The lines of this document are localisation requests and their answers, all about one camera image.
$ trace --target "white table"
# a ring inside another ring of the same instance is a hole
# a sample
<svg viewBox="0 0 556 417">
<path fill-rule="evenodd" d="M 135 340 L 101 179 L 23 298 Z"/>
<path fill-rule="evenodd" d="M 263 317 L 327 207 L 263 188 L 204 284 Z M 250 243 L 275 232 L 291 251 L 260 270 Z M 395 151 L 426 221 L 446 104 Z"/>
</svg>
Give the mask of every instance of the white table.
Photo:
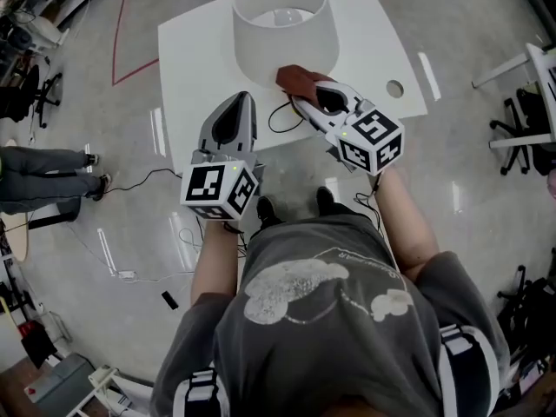
<svg viewBox="0 0 556 417">
<path fill-rule="evenodd" d="M 504 147 L 515 147 L 517 145 L 533 145 L 535 143 L 556 142 L 556 83 L 550 76 L 548 70 L 556 67 L 556 54 L 548 54 L 543 52 L 541 48 L 528 43 L 526 52 L 519 54 L 513 59 L 502 63 L 498 68 L 486 72 L 477 79 L 473 79 L 473 86 L 479 88 L 487 82 L 501 76 L 508 71 L 514 70 L 525 63 L 531 62 L 536 76 L 531 76 L 533 82 L 537 82 L 540 87 L 543 101 L 545 102 L 546 114 L 550 122 L 550 133 L 544 135 L 515 137 L 514 139 L 503 139 L 500 141 L 491 141 L 489 147 L 491 149 L 500 149 Z"/>
<path fill-rule="evenodd" d="M 340 57 L 330 76 L 353 86 L 391 116 L 425 115 L 427 107 L 411 64 L 378 0 L 330 3 L 340 38 Z M 308 122 L 284 134 L 268 128 L 268 116 L 287 99 L 278 87 L 266 89 L 252 83 L 237 66 L 231 5 L 232 0 L 216 0 L 158 28 L 164 113 L 174 169 L 179 173 L 191 161 L 205 119 L 241 90 L 248 91 L 256 103 L 255 151 L 317 134 Z M 390 80 L 403 85 L 401 98 L 387 93 Z M 275 129 L 298 122 L 291 109 L 280 110 L 272 120 Z"/>
</svg>

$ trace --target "brown cloth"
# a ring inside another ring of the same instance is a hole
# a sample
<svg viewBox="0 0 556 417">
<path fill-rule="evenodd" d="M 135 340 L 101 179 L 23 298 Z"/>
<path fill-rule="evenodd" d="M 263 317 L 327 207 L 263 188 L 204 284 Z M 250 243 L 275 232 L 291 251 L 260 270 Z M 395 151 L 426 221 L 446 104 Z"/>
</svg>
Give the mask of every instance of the brown cloth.
<svg viewBox="0 0 556 417">
<path fill-rule="evenodd" d="M 276 73 L 276 84 L 284 88 L 288 96 L 299 96 L 307 99 L 315 107 L 320 107 L 316 96 L 315 82 L 327 80 L 335 82 L 321 73 L 314 73 L 299 65 L 288 65 L 278 69 Z"/>
</svg>

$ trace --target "round hole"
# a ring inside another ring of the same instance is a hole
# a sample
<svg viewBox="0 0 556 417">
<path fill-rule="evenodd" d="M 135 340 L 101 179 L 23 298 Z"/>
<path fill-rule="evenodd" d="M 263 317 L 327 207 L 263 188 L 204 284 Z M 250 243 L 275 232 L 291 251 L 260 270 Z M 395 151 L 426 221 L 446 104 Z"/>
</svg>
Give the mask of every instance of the round hole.
<svg viewBox="0 0 556 417">
<path fill-rule="evenodd" d="M 397 80 L 391 80 L 386 84 L 386 90 L 394 99 L 399 99 L 403 96 L 403 85 Z"/>
</svg>

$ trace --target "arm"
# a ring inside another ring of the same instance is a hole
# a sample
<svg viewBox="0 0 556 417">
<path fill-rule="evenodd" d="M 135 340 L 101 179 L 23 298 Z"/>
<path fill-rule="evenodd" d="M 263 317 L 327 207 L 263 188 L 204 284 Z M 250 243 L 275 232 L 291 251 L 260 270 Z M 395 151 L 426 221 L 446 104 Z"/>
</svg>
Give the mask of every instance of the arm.
<svg viewBox="0 0 556 417">
<path fill-rule="evenodd" d="M 382 174 L 375 198 L 398 267 L 415 282 L 423 266 L 439 253 L 436 236 L 392 167 Z"/>
<path fill-rule="evenodd" d="M 191 285 L 191 305 L 201 294 L 235 296 L 237 291 L 237 235 L 221 222 L 209 221 Z"/>
</svg>

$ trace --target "gray t-shirt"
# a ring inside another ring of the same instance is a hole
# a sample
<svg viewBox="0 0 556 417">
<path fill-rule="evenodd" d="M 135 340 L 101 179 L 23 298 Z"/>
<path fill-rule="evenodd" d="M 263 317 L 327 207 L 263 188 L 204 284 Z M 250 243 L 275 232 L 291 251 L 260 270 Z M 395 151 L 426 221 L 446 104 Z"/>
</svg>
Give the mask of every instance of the gray t-shirt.
<svg viewBox="0 0 556 417">
<path fill-rule="evenodd" d="M 151 415 L 215 362 L 232 415 L 320 415 L 360 396 L 387 416 L 442 415 L 439 328 L 472 325 L 509 361 L 498 323 L 457 256 L 435 256 L 413 284 L 364 216 L 263 230 L 235 298 L 205 294 L 184 315 L 156 379 Z"/>
</svg>

